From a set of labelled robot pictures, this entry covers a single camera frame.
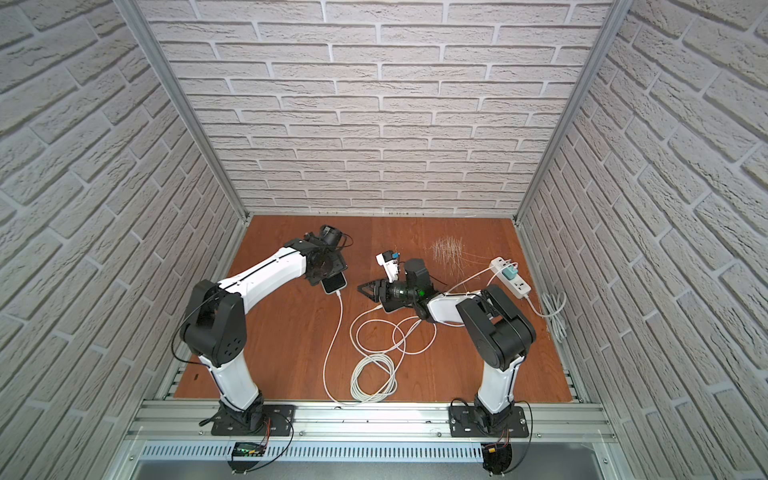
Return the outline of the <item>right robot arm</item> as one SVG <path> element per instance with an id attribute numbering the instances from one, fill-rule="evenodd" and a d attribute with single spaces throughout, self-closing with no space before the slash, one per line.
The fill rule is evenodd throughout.
<path id="1" fill-rule="evenodd" d="M 483 376 L 471 409 L 472 422 L 487 435 L 508 427 L 515 411 L 514 386 L 536 331 L 520 309 L 497 285 L 477 293 L 449 294 L 437 290 L 421 259 L 405 262 L 405 278 L 389 273 L 357 287 L 385 312 L 411 308 L 429 323 L 463 325 L 484 362 Z"/>

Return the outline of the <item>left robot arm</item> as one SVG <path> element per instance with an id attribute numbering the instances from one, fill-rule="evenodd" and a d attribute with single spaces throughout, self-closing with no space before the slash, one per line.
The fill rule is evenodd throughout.
<path id="1" fill-rule="evenodd" d="M 260 427 L 263 395 L 246 360 L 246 314 L 284 284 L 304 277 L 329 292 L 346 286 L 342 256 L 345 234 L 324 225 L 317 234 L 284 244 L 272 256 L 230 278 L 202 280 L 192 289 L 179 328 L 179 338 L 210 372 L 220 411 L 248 431 Z"/>

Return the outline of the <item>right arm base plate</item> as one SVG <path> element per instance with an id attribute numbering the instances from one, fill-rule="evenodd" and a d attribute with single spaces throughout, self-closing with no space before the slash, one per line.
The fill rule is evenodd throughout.
<path id="1" fill-rule="evenodd" d="M 522 407 L 510 405 L 491 414 L 482 406 L 450 405 L 448 425 L 454 438 L 523 439 L 530 436 L 529 421 Z"/>

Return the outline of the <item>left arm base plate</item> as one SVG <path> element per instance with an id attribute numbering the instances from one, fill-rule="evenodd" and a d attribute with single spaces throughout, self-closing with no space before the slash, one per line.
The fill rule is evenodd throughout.
<path id="1" fill-rule="evenodd" d="M 259 404 L 246 411 L 233 410 L 223 402 L 212 417 L 213 436 L 287 437 L 291 432 L 296 406 L 291 404 Z"/>

